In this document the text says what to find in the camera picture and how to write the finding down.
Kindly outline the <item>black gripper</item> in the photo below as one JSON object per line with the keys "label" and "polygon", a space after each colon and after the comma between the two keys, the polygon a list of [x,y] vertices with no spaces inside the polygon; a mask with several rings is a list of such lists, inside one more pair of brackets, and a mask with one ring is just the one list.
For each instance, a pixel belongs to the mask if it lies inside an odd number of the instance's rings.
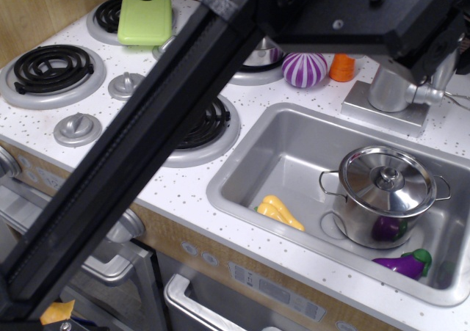
{"label": "black gripper", "polygon": [[388,69],[413,84],[429,80],[465,32],[462,1],[395,0]]}

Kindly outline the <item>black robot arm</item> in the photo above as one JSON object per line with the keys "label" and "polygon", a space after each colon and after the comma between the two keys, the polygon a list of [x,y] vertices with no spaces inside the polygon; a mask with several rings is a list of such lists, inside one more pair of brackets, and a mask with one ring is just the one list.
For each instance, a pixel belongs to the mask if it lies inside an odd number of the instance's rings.
{"label": "black robot arm", "polygon": [[364,54],[414,84],[458,45],[469,0],[199,0],[156,67],[1,265],[1,323],[40,326],[106,233],[263,37]]}

